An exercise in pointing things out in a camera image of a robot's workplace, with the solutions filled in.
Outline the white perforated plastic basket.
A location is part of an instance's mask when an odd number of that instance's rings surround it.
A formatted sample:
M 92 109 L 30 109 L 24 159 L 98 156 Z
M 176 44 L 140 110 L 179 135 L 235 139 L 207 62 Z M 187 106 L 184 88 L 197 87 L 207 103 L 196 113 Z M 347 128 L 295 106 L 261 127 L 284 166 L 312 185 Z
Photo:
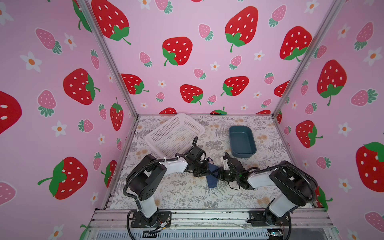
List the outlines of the white perforated plastic basket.
M 180 113 L 146 135 L 145 141 L 160 158 L 172 158 L 192 146 L 195 137 L 205 128 L 184 113 Z

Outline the dark blue paper napkin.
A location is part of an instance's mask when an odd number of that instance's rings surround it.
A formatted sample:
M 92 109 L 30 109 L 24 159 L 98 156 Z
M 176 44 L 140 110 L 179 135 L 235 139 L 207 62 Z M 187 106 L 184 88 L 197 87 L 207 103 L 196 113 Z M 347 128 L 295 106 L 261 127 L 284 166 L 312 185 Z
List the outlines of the dark blue paper napkin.
M 220 167 L 209 163 L 210 174 L 206 176 L 207 184 L 208 184 L 208 188 L 209 189 L 213 189 L 213 188 L 217 187 L 219 168 Z

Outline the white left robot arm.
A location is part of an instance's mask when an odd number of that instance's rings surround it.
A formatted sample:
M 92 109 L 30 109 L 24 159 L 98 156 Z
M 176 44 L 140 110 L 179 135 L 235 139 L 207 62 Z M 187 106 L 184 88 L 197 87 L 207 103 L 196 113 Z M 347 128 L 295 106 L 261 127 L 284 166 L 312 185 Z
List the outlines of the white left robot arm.
M 156 159 L 147 155 L 126 178 L 123 194 L 135 201 L 144 218 L 151 219 L 159 211 L 153 195 L 163 178 L 174 173 L 190 173 L 200 178 L 209 176 L 211 171 L 206 160 L 199 162 L 186 155 L 176 155 L 170 159 Z

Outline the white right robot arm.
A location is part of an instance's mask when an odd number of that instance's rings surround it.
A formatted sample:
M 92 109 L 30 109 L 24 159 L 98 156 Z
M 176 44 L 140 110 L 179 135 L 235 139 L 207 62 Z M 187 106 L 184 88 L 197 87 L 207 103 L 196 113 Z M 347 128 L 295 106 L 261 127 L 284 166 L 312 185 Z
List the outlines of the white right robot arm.
M 316 180 L 287 161 L 263 170 L 245 170 L 237 159 L 226 159 L 224 165 L 213 173 L 220 181 L 235 182 L 244 190 L 268 186 L 279 189 L 280 195 L 273 199 L 263 212 L 263 218 L 269 225 L 274 225 L 297 208 L 316 200 Z

